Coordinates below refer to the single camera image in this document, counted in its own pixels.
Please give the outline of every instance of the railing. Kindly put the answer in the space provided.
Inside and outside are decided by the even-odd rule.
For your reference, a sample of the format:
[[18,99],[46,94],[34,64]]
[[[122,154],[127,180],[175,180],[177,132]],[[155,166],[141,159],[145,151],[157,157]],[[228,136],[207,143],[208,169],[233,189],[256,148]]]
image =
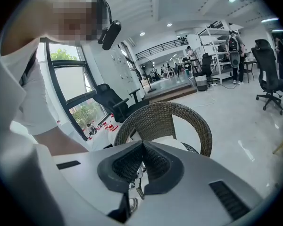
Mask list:
[[182,45],[188,45],[188,41],[187,39],[178,39],[178,40],[173,40],[167,43],[163,43],[163,44],[159,44],[157,46],[151,47],[147,50],[144,50],[138,54],[136,54],[136,57],[138,60],[140,60],[141,58],[145,58],[145,57],[149,57],[151,55],[157,54],[159,52],[171,49],[171,48],[176,48],[176,47],[180,47]]

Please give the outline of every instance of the office chair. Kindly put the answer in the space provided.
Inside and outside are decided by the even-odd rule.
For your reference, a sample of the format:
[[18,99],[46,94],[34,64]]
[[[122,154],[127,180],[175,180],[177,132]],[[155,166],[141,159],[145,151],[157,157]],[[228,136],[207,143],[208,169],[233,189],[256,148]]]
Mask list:
[[211,80],[211,62],[212,62],[212,56],[209,56],[208,53],[203,54],[202,56],[202,72],[207,76],[207,81],[208,81],[208,86],[210,87],[211,85],[209,83],[213,83]]
[[257,95],[256,100],[259,100],[259,97],[268,98],[263,110],[265,111],[268,103],[273,101],[281,109],[280,115],[282,115],[283,108],[280,105],[281,99],[273,95],[273,93],[277,93],[277,91],[283,92],[283,80],[278,79],[274,51],[267,40],[255,40],[255,43],[256,47],[252,48],[251,51],[260,68],[260,86],[266,92],[266,95]]
[[148,101],[137,101],[136,92],[140,89],[136,89],[135,91],[129,93],[129,95],[134,96],[135,104],[132,106],[127,105],[126,98],[122,100],[113,89],[110,88],[108,84],[100,84],[96,87],[97,94],[93,96],[93,99],[101,104],[106,110],[112,112],[114,114],[114,118],[116,122],[123,123],[125,119],[129,115],[131,115],[134,111],[142,108],[145,105],[148,105]]

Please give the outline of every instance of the gray headrest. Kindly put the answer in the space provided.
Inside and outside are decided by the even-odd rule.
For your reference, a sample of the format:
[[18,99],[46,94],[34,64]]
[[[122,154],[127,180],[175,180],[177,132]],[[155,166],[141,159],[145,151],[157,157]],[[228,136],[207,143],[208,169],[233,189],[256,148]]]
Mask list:
[[256,48],[259,49],[271,48],[269,42],[264,39],[255,40],[255,43],[256,43]]

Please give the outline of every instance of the ceiling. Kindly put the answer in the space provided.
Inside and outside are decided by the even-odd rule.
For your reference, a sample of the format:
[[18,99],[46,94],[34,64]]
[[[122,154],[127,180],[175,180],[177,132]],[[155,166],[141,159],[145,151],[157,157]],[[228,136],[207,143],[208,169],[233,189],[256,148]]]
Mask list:
[[174,31],[187,30],[225,19],[243,27],[253,26],[273,16],[263,0],[107,0],[113,19],[122,31],[115,43],[141,31],[165,32],[167,23]]
[[159,65],[159,64],[162,64],[162,63],[166,63],[166,64],[170,63],[170,65],[171,64],[173,65],[173,62],[170,61],[170,59],[171,58],[176,59],[176,58],[179,58],[179,57],[183,57],[183,51],[182,50],[179,50],[177,52],[158,57],[156,59],[153,59],[152,62],[155,62],[156,65]]

